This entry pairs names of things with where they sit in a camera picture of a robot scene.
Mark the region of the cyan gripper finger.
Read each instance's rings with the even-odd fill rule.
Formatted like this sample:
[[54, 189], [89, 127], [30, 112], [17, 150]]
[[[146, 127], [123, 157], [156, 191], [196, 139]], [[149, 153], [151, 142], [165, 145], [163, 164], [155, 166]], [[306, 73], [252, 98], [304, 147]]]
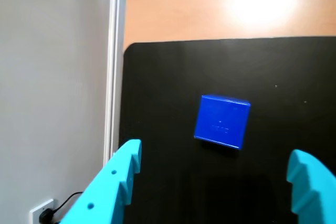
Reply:
[[141, 167], [140, 140], [124, 143], [61, 219], [61, 223], [123, 223], [134, 175]]
[[335, 223], [335, 176], [317, 158], [301, 150], [289, 157], [291, 211], [298, 223]]

